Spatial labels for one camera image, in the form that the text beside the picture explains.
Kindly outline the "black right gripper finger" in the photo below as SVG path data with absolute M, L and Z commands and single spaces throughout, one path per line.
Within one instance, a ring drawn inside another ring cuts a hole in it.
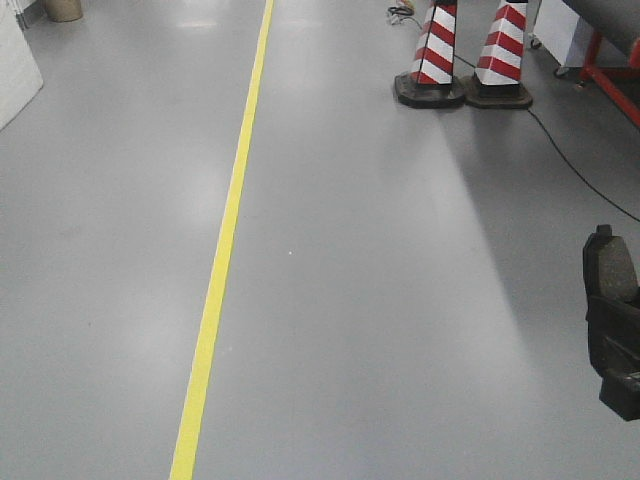
M 625 421 L 639 419 L 639 294 L 612 299 L 586 290 L 589 361 L 599 399 Z

